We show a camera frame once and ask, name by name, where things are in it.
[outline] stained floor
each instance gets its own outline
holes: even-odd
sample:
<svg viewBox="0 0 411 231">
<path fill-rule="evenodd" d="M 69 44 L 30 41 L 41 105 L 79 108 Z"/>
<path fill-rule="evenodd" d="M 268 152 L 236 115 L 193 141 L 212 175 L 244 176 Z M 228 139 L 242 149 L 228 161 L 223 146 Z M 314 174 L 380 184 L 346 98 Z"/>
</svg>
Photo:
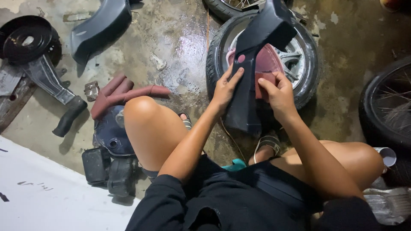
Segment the stained floor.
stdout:
<svg viewBox="0 0 411 231">
<path fill-rule="evenodd" d="M 112 46 L 88 61 L 83 73 L 70 56 L 69 32 L 81 21 L 63 21 L 66 15 L 96 11 L 99 0 L 12 0 L 0 2 L 0 25 L 27 14 L 40 15 L 56 28 L 63 44 L 58 67 L 67 68 L 62 77 L 70 89 L 84 99 L 84 84 L 97 80 L 104 86 L 122 70 L 137 86 L 157 84 L 172 91 L 170 99 L 159 100 L 176 112 L 185 111 L 195 122 L 206 109 L 205 63 L 210 42 L 221 22 L 201 0 L 144 0 L 133 5 L 132 22 Z M 317 34 L 321 55 L 321 81 L 317 94 L 301 115 L 319 139 L 339 142 L 363 141 L 358 121 L 358 99 L 365 83 L 396 58 L 411 54 L 411 19 L 383 11 L 378 0 L 294 0 L 293 9 L 309 20 L 307 27 Z M 158 71 L 153 55 L 167 62 Z M 92 148 L 93 121 L 88 111 L 74 123 L 65 138 L 54 136 L 65 108 L 42 89 L 33 97 L 2 134 L 59 164 L 84 173 L 81 154 Z M 289 143 L 281 133 L 285 146 Z M 257 140 L 234 132 L 245 158 Z M 233 142 L 216 125 L 205 150 L 220 165 L 241 158 Z M 147 179 L 137 183 L 142 198 Z"/>
</svg>

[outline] black shirt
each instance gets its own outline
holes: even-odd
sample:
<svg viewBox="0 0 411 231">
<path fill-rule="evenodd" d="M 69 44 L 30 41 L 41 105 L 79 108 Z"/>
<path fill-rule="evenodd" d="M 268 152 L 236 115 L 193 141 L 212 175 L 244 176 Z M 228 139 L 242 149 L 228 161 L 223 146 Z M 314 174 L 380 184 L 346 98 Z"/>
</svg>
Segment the black shirt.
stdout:
<svg viewBox="0 0 411 231">
<path fill-rule="evenodd" d="M 187 200 L 181 182 L 160 175 L 148 187 L 126 231 L 304 230 L 279 200 L 236 180 L 215 182 Z M 317 230 L 378 230 L 379 224 L 359 198 L 328 202 Z"/>
</svg>

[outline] white wall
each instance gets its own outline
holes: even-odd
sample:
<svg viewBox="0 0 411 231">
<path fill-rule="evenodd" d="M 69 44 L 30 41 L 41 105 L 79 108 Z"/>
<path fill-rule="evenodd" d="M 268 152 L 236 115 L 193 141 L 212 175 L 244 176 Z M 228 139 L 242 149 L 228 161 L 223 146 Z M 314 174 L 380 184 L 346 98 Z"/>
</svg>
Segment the white wall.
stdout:
<svg viewBox="0 0 411 231">
<path fill-rule="evenodd" d="M 0 136 L 1 231 L 122 231 L 139 199 L 115 201 L 85 176 Z"/>
</svg>

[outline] black shorts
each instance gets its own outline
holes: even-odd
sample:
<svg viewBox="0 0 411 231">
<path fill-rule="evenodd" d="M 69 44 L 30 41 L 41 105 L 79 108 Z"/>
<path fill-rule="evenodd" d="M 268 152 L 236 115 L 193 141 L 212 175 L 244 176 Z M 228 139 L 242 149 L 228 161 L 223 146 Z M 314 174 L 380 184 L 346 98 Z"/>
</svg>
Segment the black shorts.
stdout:
<svg viewBox="0 0 411 231">
<path fill-rule="evenodd" d="M 152 181 L 158 171 L 143 172 Z M 322 211 L 323 200 L 314 188 L 289 173 L 273 166 L 269 160 L 253 164 L 236 172 L 230 172 L 208 158 L 200 157 L 199 163 L 189 182 L 184 186 L 187 199 L 195 197 L 207 184 L 225 179 L 236 180 L 260 189 L 283 203 L 297 214 L 312 214 Z"/>
</svg>

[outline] handlebar grip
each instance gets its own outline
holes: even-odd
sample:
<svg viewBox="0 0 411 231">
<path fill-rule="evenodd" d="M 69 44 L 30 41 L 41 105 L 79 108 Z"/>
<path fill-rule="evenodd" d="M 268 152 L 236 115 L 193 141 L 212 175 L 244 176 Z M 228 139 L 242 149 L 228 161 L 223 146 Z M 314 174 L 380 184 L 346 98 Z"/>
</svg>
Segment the handlebar grip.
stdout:
<svg viewBox="0 0 411 231">
<path fill-rule="evenodd" d="M 57 127 L 53 130 L 53 134 L 58 137 L 64 137 L 72 127 L 73 121 L 87 108 L 87 103 L 80 97 L 74 97 L 68 104 L 69 109 L 60 118 Z"/>
</svg>

